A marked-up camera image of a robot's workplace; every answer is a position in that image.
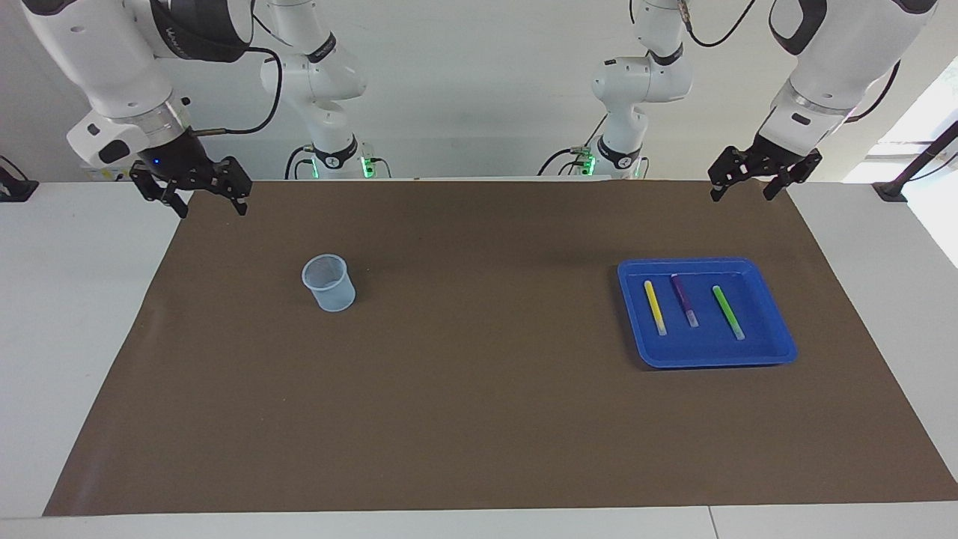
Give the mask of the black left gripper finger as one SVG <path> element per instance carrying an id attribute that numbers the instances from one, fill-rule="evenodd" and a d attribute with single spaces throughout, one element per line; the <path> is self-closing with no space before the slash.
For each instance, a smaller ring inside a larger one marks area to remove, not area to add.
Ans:
<path id="1" fill-rule="evenodd" d="M 747 150 L 728 146 L 716 157 L 708 168 L 708 178 L 712 185 L 711 199 L 719 202 L 733 185 L 751 180 L 757 170 L 757 154 L 752 147 Z"/>
<path id="2" fill-rule="evenodd" d="M 763 188 L 763 197 L 767 201 L 772 201 L 784 190 L 787 190 L 787 187 L 793 184 L 804 183 L 812 173 L 814 173 L 815 168 L 818 164 L 821 163 L 823 159 L 822 154 L 817 149 L 811 151 L 808 156 L 797 161 L 797 163 L 790 166 L 780 165 L 775 169 L 775 174 L 772 175 L 771 180 L 767 182 L 766 187 Z"/>

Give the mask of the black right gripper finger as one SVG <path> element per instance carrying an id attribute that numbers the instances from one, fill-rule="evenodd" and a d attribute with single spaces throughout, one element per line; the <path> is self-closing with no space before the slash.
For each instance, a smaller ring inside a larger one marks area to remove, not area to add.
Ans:
<path id="1" fill-rule="evenodd" d="M 196 188 L 228 199 L 243 217 L 248 212 L 246 199 L 252 192 L 253 181 L 239 160 L 229 156 L 196 168 Z"/>
<path id="2" fill-rule="evenodd" d="M 177 187 L 170 183 L 161 185 L 146 165 L 133 165 L 129 169 L 129 177 L 143 199 L 157 201 L 171 208 L 179 219 L 187 218 L 189 206 L 177 193 Z"/>

